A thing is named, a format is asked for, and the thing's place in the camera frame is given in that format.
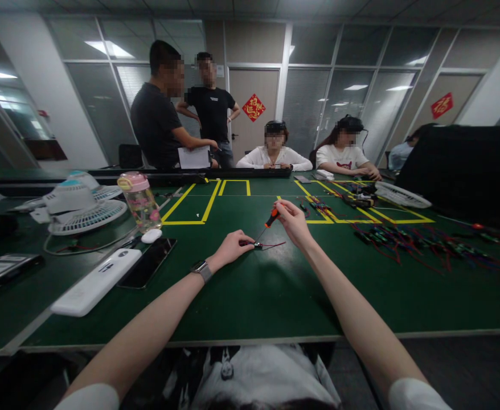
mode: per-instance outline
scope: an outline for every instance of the woman's hand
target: woman's hand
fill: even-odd
[[[240,241],[250,242],[250,244],[241,246],[239,244]],[[241,229],[229,233],[216,253],[206,259],[210,271],[216,273],[225,265],[236,261],[243,253],[254,249],[254,245],[252,245],[254,242],[255,241],[251,237],[246,236]]]
[[[285,199],[276,201],[274,205],[280,212],[278,220],[295,246],[303,250],[306,245],[314,241],[301,209]]]

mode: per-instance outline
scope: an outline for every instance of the white t-shirt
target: white t-shirt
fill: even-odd
[[[259,146],[249,152],[237,163],[237,168],[254,168],[263,169],[265,164],[271,163],[269,154],[267,153],[267,148],[264,146]],[[294,166],[294,171],[309,171],[313,169],[313,164],[311,162],[299,155],[292,148],[282,147],[278,154],[276,163],[287,163]]]
[[[340,150],[335,145],[325,145],[317,151],[317,169],[325,162],[331,162],[341,168],[354,170],[369,161],[364,156],[362,148],[348,146]]]

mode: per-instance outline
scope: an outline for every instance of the plastic bottle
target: plastic bottle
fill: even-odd
[[[149,189],[146,176],[138,171],[121,174],[117,180],[125,194],[126,202],[140,232],[145,233],[150,229],[161,229],[163,221],[159,214],[159,205]]]

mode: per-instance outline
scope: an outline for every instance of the phone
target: phone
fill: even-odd
[[[117,286],[130,289],[145,289],[150,279],[169,255],[177,240],[159,238],[150,245],[138,262],[119,280]]]

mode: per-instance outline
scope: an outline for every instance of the pink bottle cap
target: pink bottle cap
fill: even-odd
[[[140,192],[149,188],[149,181],[145,175],[138,171],[130,171],[121,174],[117,180],[117,185],[124,192]]]

